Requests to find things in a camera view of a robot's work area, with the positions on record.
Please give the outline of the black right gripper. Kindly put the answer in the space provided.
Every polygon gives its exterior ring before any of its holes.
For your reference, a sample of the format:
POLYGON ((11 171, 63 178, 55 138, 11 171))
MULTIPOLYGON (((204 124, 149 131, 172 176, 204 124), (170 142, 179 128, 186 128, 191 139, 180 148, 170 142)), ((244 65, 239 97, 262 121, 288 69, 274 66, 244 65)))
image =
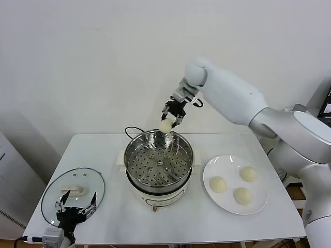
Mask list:
POLYGON ((186 102, 178 102, 176 100, 170 100, 168 101, 164 108, 162 109, 162 115, 161 120, 165 120, 168 112, 172 114, 174 117, 176 117, 175 121, 172 123, 172 128, 175 128, 176 126, 180 125, 183 121, 183 117, 186 115, 186 112, 184 111, 184 107, 186 105, 186 102))

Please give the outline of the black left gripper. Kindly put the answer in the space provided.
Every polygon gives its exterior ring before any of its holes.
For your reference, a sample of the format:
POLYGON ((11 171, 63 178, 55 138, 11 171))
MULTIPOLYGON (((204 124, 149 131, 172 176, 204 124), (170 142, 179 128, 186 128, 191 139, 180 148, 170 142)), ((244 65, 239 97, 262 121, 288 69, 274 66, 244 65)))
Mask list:
POLYGON ((65 207, 65 203, 70 195, 68 190, 59 201, 55 202, 57 211, 56 217, 59 221, 58 228, 64 232, 74 232, 76 226, 86 221, 86 215, 93 214, 97 209, 97 192, 93 194, 91 202, 85 208, 81 207, 65 207))

